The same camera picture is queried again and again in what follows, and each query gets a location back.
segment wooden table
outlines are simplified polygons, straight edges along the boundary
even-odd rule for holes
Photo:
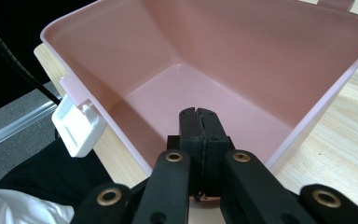
[[[351,12],[358,14],[358,0]],[[65,95],[58,83],[66,75],[60,62],[44,44],[34,54],[59,93]],[[94,150],[115,182],[133,187],[147,178],[109,126]],[[341,191],[358,204],[358,70],[301,147],[287,152],[282,161],[271,171],[291,191],[299,193],[304,185],[321,183]],[[190,223],[210,223],[203,222],[203,217],[219,213],[216,206],[203,209],[192,205]],[[217,216],[214,221],[221,223],[223,219]]]

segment white plastic clip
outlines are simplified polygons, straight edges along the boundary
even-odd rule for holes
[[[65,95],[51,118],[72,157],[89,154],[107,125],[91,106],[81,108],[82,111]]]

